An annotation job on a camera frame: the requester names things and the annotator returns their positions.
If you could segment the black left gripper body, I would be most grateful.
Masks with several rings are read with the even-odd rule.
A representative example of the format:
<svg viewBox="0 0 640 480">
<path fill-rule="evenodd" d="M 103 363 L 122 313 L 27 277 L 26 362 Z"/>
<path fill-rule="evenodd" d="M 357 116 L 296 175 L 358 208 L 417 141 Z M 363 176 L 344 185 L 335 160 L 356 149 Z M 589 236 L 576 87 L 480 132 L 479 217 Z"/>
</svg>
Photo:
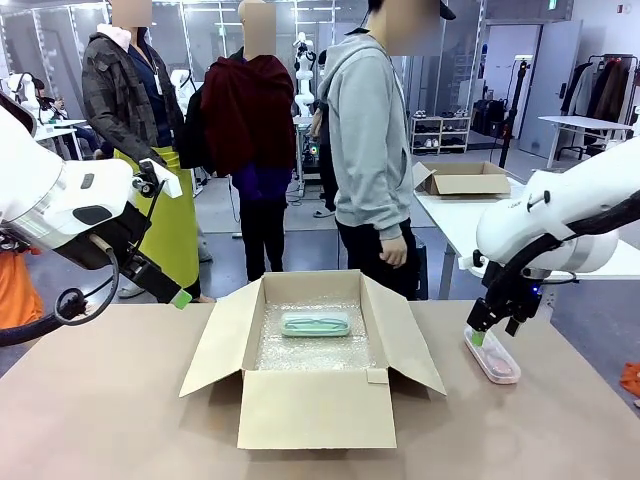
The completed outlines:
<svg viewBox="0 0 640 480">
<path fill-rule="evenodd" d="M 129 280 L 144 276 L 153 262 L 136 247 L 144 238 L 151 222 L 148 217 L 126 202 L 119 216 L 107 208 L 93 205 L 72 210 L 71 239 L 54 252 L 85 270 L 98 270 L 111 264 L 107 254 L 115 256 L 119 272 Z"/>
</svg>

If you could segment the clear plastic case pink inside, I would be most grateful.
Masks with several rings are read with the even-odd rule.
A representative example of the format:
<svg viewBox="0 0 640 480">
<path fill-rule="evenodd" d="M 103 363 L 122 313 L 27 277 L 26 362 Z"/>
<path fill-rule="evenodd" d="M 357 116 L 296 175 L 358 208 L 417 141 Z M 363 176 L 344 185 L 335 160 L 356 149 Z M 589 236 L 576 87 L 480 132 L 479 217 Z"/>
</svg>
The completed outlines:
<svg viewBox="0 0 640 480">
<path fill-rule="evenodd" d="M 487 378 L 499 385 L 516 384 L 521 369 L 492 331 L 477 332 L 466 325 L 465 344 Z"/>
</svg>

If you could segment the mint green glasses case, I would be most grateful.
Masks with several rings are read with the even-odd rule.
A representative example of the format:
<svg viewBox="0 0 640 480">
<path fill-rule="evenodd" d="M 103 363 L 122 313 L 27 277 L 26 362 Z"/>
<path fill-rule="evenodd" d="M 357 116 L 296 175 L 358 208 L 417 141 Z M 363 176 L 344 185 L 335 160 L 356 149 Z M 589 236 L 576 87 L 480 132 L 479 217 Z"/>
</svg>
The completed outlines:
<svg viewBox="0 0 640 480">
<path fill-rule="evenodd" d="M 291 312 L 282 315 L 280 331 L 286 337 L 344 337 L 351 332 L 351 321 L 338 311 Z"/>
</svg>

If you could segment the person's right hand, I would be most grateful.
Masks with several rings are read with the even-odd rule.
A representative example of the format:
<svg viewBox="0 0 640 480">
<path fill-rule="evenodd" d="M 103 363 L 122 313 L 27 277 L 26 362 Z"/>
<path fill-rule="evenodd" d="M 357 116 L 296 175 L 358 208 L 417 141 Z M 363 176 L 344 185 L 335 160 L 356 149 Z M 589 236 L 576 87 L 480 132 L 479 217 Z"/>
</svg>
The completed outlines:
<svg viewBox="0 0 640 480">
<path fill-rule="evenodd" d="M 408 247 L 403 236 L 381 241 L 380 259 L 393 268 L 403 266 L 407 261 Z"/>
</svg>

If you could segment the orange fabric bundle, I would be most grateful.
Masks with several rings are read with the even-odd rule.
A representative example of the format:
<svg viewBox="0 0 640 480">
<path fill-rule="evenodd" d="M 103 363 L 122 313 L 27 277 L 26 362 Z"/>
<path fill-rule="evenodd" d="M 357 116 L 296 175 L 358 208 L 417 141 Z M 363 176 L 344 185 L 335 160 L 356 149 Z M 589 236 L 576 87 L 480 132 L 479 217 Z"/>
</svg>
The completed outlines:
<svg viewBox="0 0 640 480">
<path fill-rule="evenodd" d="M 44 305 L 31 281 L 25 255 L 0 253 L 0 329 L 38 320 Z"/>
</svg>

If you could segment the small open cardboard box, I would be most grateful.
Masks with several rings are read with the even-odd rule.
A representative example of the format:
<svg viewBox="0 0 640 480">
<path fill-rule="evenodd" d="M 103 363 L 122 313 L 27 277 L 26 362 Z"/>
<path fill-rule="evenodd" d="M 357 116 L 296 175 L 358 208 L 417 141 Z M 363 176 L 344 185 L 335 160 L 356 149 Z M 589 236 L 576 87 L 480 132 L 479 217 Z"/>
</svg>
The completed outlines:
<svg viewBox="0 0 640 480">
<path fill-rule="evenodd" d="M 418 162 L 412 168 L 414 189 L 432 196 L 508 195 L 507 171 L 489 162 Z"/>
</svg>

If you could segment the orange cloth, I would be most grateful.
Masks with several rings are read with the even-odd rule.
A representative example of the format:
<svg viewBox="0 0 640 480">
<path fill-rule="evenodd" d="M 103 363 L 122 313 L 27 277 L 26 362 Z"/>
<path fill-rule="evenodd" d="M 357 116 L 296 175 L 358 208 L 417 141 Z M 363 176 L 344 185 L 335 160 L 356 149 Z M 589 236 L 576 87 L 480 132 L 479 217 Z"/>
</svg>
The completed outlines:
<svg viewBox="0 0 640 480">
<path fill-rule="evenodd" d="M 640 362 L 628 362 L 624 365 L 619 384 L 627 392 L 640 398 Z"/>
</svg>

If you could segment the clear bubble wrap sheet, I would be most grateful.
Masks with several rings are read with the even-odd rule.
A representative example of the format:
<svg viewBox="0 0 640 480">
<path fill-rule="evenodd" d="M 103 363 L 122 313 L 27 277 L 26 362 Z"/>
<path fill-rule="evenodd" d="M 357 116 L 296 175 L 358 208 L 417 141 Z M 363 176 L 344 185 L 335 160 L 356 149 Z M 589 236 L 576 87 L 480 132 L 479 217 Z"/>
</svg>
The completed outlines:
<svg viewBox="0 0 640 480">
<path fill-rule="evenodd" d="M 346 313 L 351 321 L 351 332 L 333 338 L 283 336 L 280 331 L 282 315 L 299 311 Z M 320 297 L 312 302 L 266 303 L 255 360 L 257 370 L 361 370 L 377 365 L 357 299 Z"/>
</svg>

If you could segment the white shoe rack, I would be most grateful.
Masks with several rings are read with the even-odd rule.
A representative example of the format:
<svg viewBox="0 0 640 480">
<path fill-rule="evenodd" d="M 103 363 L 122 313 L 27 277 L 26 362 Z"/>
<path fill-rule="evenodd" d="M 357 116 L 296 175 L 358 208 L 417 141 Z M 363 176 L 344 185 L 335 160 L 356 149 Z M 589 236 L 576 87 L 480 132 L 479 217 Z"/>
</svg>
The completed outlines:
<svg viewBox="0 0 640 480">
<path fill-rule="evenodd" d="M 409 136 L 411 153 L 418 156 L 465 153 L 470 122 L 468 116 L 412 116 Z"/>
</svg>

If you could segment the figure in maroon garment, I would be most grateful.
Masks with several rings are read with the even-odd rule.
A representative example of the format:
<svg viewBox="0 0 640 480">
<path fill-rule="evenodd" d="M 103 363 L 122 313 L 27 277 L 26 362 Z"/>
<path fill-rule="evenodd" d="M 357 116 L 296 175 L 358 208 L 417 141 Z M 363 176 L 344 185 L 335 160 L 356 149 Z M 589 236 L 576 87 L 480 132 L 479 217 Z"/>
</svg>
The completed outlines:
<svg viewBox="0 0 640 480">
<path fill-rule="evenodd" d="M 296 160 L 292 78 L 275 54 L 276 7 L 241 0 L 241 48 L 218 57 L 191 97 L 188 157 L 228 177 L 239 197 L 248 281 L 283 269 L 286 194 Z"/>
</svg>

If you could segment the black tripod stand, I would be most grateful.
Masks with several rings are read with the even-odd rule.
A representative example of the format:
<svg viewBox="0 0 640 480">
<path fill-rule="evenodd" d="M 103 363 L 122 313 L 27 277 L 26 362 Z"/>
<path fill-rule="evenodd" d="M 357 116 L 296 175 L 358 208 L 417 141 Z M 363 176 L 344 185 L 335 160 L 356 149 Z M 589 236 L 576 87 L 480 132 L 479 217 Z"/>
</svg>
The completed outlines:
<svg viewBox="0 0 640 480">
<path fill-rule="evenodd" d="M 514 90 L 514 95 L 510 103 L 510 109 L 508 112 L 504 134 L 503 134 L 503 143 L 501 147 L 501 153 L 499 158 L 499 167 L 504 169 L 506 165 L 507 156 L 509 153 L 510 143 L 513 138 L 513 128 L 515 119 L 518 113 L 518 104 L 521 96 L 522 87 L 524 84 L 524 79 L 527 73 L 527 70 L 530 67 L 531 60 L 533 59 L 532 55 L 516 55 L 515 62 L 518 64 L 517 71 L 517 81 Z"/>
</svg>

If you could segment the open brown cardboard box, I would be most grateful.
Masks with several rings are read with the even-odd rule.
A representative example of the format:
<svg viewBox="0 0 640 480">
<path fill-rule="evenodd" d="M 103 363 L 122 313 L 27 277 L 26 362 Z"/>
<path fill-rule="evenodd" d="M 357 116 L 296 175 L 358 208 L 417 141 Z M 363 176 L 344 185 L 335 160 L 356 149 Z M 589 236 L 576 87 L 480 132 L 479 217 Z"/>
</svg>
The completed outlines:
<svg viewBox="0 0 640 480">
<path fill-rule="evenodd" d="M 266 303 L 320 297 L 360 302 L 378 365 L 361 370 L 257 370 Z M 356 270 L 268 273 L 217 301 L 180 393 L 188 396 L 240 375 L 241 449 L 390 449 L 396 444 L 390 383 L 395 373 L 427 392 L 445 390 L 403 296 Z"/>
</svg>

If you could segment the computer tower with lit fan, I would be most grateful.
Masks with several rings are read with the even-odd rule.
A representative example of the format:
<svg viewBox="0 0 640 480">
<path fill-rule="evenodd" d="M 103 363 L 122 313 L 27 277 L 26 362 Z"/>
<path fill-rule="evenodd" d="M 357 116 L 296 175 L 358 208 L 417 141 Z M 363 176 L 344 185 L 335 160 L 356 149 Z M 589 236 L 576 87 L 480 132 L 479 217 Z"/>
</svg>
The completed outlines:
<svg viewBox="0 0 640 480">
<path fill-rule="evenodd" d="M 311 123 L 297 124 L 298 170 L 304 181 L 320 179 L 319 144 L 311 136 Z"/>
</svg>

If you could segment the person in dark clothes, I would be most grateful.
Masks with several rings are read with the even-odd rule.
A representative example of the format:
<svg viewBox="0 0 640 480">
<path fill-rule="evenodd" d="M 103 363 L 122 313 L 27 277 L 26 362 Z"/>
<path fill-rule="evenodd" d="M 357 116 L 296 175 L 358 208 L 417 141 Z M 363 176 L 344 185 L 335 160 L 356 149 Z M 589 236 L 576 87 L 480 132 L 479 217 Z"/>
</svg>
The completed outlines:
<svg viewBox="0 0 640 480">
<path fill-rule="evenodd" d="M 330 145 L 329 109 L 328 105 L 320 100 L 314 102 L 314 107 L 315 111 L 310 132 L 319 145 L 319 174 L 324 191 L 324 206 L 316 210 L 313 216 L 315 218 L 327 218 L 335 214 L 336 206 L 334 200 L 338 191 Z"/>
</svg>

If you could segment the clothes rack with coats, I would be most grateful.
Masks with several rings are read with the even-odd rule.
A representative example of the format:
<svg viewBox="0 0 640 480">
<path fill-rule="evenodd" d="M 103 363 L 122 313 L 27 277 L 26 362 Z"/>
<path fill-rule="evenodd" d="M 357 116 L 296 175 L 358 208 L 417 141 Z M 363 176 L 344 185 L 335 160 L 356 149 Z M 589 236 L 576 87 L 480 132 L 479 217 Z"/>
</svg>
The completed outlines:
<svg viewBox="0 0 640 480">
<path fill-rule="evenodd" d="M 585 63 L 574 68 L 569 84 L 562 86 L 561 114 L 627 123 L 638 86 L 638 57 L 631 54 L 591 55 Z"/>
</svg>

